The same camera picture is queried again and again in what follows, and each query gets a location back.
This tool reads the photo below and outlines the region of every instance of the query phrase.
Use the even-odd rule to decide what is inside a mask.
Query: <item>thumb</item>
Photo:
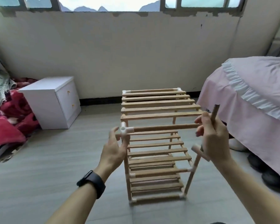
[[[201,121],[204,128],[204,135],[206,134],[215,134],[216,131],[212,125],[212,121],[210,120],[210,115],[207,112],[202,113]]]
[[[121,143],[121,148],[124,150],[127,150],[127,146],[130,143],[130,136],[126,135],[123,139],[122,139],[122,143]]]

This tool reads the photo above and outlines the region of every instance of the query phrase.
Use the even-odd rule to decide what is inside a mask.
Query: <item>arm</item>
[[[98,174],[101,179],[106,182],[110,174],[120,166],[127,153],[129,144],[129,136],[126,136],[118,146],[118,136],[115,136],[115,131],[118,128],[113,128],[109,133],[108,143],[104,145],[100,162],[93,171]],[[86,219],[96,201],[96,189],[91,183],[79,187],[70,197],[54,212],[49,218],[47,224],[80,224],[85,223]]]
[[[254,222],[280,224],[280,199],[259,185],[232,159],[226,126],[218,118],[212,126],[209,114],[206,112],[195,122],[203,124],[198,127],[196,135],[203,135],[202,144],[205,153],[231,186]]]

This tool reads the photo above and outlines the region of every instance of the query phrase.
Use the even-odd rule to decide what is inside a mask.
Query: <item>cabinet top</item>
[[[19,92],[24,90],[59,90],[61,87],[68,84],[74,79],[73,76],[47,77],[35,83],[19,89]]]

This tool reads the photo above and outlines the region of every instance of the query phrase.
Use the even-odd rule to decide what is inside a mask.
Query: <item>mountain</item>
[[[26,0],[27,7],[29,8],[51,8],[50,0]]]
[[[61,4],[61,2],[59,2],[59,5],[60,5],[61,11],[63,11],[63,12],[71,12],[71,10],[69,10],[67,7],[64,7],[64,6]]]
[[[150,3],[148,5],[144,5],[139,10],[140,12],[159,12],[160,11],[160,3],[161,1],[156,1],[154,3]]]
[[[85,6],[77,7],[74,9],[74,12],[97,12],[95,9],[90,9]]]
[[[0,6],[19,6],[18,0],[0,0]]]
[[[99,9],[98,9],[98,12],[107,12],[108,10],[107,9],[105,9],[104,7],[100,7]]]

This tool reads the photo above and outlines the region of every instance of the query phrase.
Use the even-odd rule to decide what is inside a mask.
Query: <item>white nightstand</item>
[[[68,129],[81,112],[74,77],[48,77],[19,89],[41,128]]]

